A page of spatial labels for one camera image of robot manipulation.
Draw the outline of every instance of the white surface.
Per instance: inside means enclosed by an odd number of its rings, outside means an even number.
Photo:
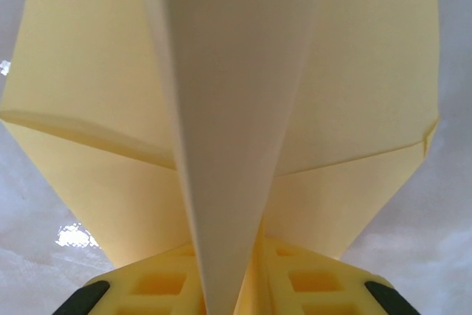
[[[0,62],[11,60],[23,1],[0,0]],[[385,276],[423,315],[466,315],[472,308],[472,0],[440,0],[440,12],[442,122],[430,155],[343,259]],[[3,126],[0,146],[0,314],[50,314],[111,265]]]

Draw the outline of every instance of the square hole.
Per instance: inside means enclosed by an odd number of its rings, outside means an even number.
[[[303,305],[305,315],[361,315],[354,304]]]
[[[343,290],[335,275],[326,271],[291,271],[288,278],[298,292]]]
[[[177,295],[184,286],[186,274],[161,273],[147,274],[142,277],[131,292],[141,295]]]
[[[294,256],[294,253],[290,250],[287,250],[287,249],[284,249],[282,247],[277,247],[275,249],[275,252],[279,255],[279,256]]]
[[[172,309],[152,309],[152,308],[120,308],[116,315],[170,315]]]

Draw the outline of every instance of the black foam edge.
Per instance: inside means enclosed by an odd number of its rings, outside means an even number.
[[[88,315],[109,288],[106,280],[86,285],[76,290],[52,315]]]
[[[420,315],[395,289],[372,280],[364,285],[388,315]]]

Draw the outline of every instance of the yellow paper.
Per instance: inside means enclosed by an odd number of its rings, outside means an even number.
[[[223,314],[274,172],[267,233],[337,257],[437,121],[437,0],[307,4],[27,0],[0,118],[116,266],[192,235]]]

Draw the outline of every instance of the yellow foam block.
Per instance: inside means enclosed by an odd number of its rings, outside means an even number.
[[[191,244],[117,269],[87,284],[106,280],[110,288],[90,315],[204,315],[205,303]]]
[[[417,314],[384,278],[257,236],[234,315]],[[95,277],[60,309],[91,315],[204,315],[192,244]]]

